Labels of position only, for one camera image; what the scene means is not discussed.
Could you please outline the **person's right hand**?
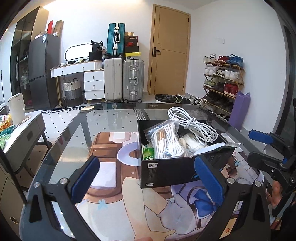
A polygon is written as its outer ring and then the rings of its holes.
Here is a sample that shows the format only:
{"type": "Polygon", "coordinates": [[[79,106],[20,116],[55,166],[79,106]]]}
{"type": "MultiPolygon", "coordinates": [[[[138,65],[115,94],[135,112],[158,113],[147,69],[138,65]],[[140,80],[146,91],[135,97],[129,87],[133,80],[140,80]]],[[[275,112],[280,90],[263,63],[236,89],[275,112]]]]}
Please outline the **person's right hand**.
{"type": "Polygon", "coordinates": [[[274,180],[272,185],[272,194],[269,194],[269,193],[266,194],[267,203],[271,204],[273,208],[275,208],[282,199],[281,191],[282,191],[282,186],[278,181],[274,180]]]}

